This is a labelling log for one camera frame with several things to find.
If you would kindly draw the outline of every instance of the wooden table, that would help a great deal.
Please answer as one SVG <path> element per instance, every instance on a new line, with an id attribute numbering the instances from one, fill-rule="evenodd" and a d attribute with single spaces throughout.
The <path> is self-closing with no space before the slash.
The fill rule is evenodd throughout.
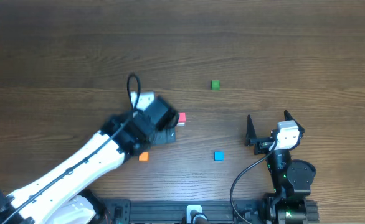
<path id="1" fill-rule="evenodd" d="M 187 124 L 149 162 L 93 183 L 100 196 L 227 200 L 260 158 L 244 146 L 247 115 L 268 136 L 288 109 L 306 128 L 292 154 L 317 168 L 321 221 L 365 222 L 365 1 L 0 0 L 0 189 L 44 175 L 127 110 L 131 71 Z M 235 197 L 272 190 L 263 163 Z"/>

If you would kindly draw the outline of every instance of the cable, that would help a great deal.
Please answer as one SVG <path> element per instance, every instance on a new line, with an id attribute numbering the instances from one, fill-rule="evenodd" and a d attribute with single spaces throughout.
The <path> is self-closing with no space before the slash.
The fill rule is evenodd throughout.
<path id="1" fill-rule="evenodd" d="M 137 97 L 135 99 L 134 104 L 131 102 L 131 93 L 130 93 L 130 79 L 131 78 L 135 78 L 135 80 L 137 81 Z M 138 100 L 139 100 L 140 94 L 141 94 L 141 82 L 140 82 L 140 78 L 138 78 L 138 76 L 135 73 L 131 73 L 131 74 L 128 75 L 128 78 L 127 78 L 127 94 L 128 94 L 128 98 L 130 99 L 131 109 L 136 110 L 137 105 L 138 105 Z"/>
<path id="2" fill-rule="evenodd" d="M 136 110 L 137 104 L 138 104 L 138 98 L 140 97 L 141 94 L 141 82 L 140 79 L 138 78 L 137 75 L 135 75 L 134 73 L 131 73 L 128 76 L 127 79 L 127 93 L 128 93 L 128 97 L 131 101 L 131 95 L 130 95 L 130 79 L 134 77 L 137 80 L 137 99 L 135 101 L 135 104 L 131 104 L 132 107 L 132 111 Z M 55 178 L 53 181 L 51 181 L 49 184 L 47 184 L 45 187 L 43 187 L 41 190 L 39 190 L 36 194 L 34 194 L 33 196 L 29 197 L 29 199 L 27 199 L 22 205 L 20 205 L 19 207 L 17 207 L 1 224 L 5 224 L 7 223 L 13 216 L 15 216 L 16 214 L 18 214 L 18 212 L 20 212 L 24 207 L 26 207 L 26 205 L 30 204 L 31 202 L 33 202 L 38 196 L 42 195 L 43 192 L 45 192 L 47 189 L 49 189 L 51 186 L 53 186 L 56 182 L 58 182 L 60 179 L 64 178 L 66 175 L 70 175 L 73 174 L 73 170 L 76 169 L 78 166 L 82 165 L 83 163 L 87 163 L 89 158 L 91 158 L 92 156 L 94 156 L 99 150 L 101 150 L 104 146 L 106 146 L 106 144 L 108 144 L 117 134 L 119 134 L 119 132 L 121 130 L 123 130 L 123 128 L 126 126 L 126 124 L 128 122 L 130 122 L 132 119 L 132 117 L 128 118 L 125 122 L 120 124 L 120 127 L 117 129 L 117 131 L 112 134 L 112 136 L 110 136 L 100 147 L 98 147 L 95 151 L 93 151 L 90 155 L 88 155 L 87 157 L 85 157 L 84 159 L 82 159 L 80 162 L 76 163 L 74 166 L 69 167 L 68 169 L 66 169 L 66 171 L 64 173 L 62 173 L 61 175 L 59 175 L 57 178 Z"/>
<path id="3" fill-rule="evenodd" d="M 274 144 L 273 144 L 273 147 L 272 149 L 261 159 L 259 159 L 257 162 L 253 163 L 252 165 L 248 166 L 248 168 L 244 169 L 244 171 L 242 171 L 238 176 L 237 178 L 235 178 L 234 180 L 234 183 L 232 183 L 232 186 L 231 186 L 231 190 L 230 190 L 230 203 L 231 203 L 231 206 L 232 206 L 232 209 L 234 210 L 235 214 L 240 218 L 242 219 L 245 223 L 248 223 L 248 224 L 252 224 L 251 222 L 249 222 L 248 220 L 246 220 L 244 217 L 242 217 L 242 215 L 240 215 L 240 213 L 238 212 L 237 208 L 235 207 L 234 205 L 234 200 L 232 199 L 232 194 L 234 193 L 234 188 L 235 188 L 235 185 L 237 184 L 238 180 L 246 173 L 248 172 L 251 168 L 255 167 L 256 165 L 258 165 L 259 163 L 263 162 L 266 158 L 268 158 L 269 156 L 271 156 L 271 154 L 274 152 L 274 149 L 276 148 L 277 146 L 277 142 L 275 141 Z"/>

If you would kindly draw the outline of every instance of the wood grain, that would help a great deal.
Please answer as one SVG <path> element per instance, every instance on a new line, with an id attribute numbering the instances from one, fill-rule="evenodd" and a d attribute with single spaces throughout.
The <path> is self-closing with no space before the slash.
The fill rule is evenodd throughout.
<path id="1" fill-rule="evenodd" d="M 0 0 L 0 189 L 39 178 L 128 109 L 131 71 L 187 125 L 148 163 L 93 183 L 101 197 L 227 200 L 259 159 L 246 116 L 266 136 L 288 109 L 306 128 L 292 154 L 317 168 L 321 221 L 365 222 L 365 1 Z M 261 164 L 235 197 L 270 191 Z"/>

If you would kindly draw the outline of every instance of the orange block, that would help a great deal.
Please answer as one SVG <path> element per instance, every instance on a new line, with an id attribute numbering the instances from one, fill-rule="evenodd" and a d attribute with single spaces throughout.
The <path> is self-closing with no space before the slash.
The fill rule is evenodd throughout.
<path id="1" fill-rule="evenodd" d="M 148 161 L 149 160 L 149 152 L 143 152 L 140 156 L 138 156 L 139 161 Z"/>

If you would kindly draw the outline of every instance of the block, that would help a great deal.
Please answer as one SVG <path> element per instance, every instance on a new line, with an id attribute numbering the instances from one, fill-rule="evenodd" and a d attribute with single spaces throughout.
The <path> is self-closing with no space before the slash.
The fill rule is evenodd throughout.
<path id="1" fill-rule="evenodd" d="M 139 161 L 148 161 L 149 160 L 149 152 L 143 152 L 140 156 L 138 156 Z"/>
<path id="2" fill-rule="evenodd" d="M 214 152 L 214 160 L 215 161 L 223 161 L 224 160 L 224 152 L 222 152 L 222 151 Z"/>
<path id="3" fill-rule="evenodd" d="M 185 113 L 179 113 L 178 123 L 185 123 L 187 121 Z"/>
<path id="4" fill-rule="evenodd" d="M 220 80 L 212 80 L 212 90 L 220 90 Z"/>

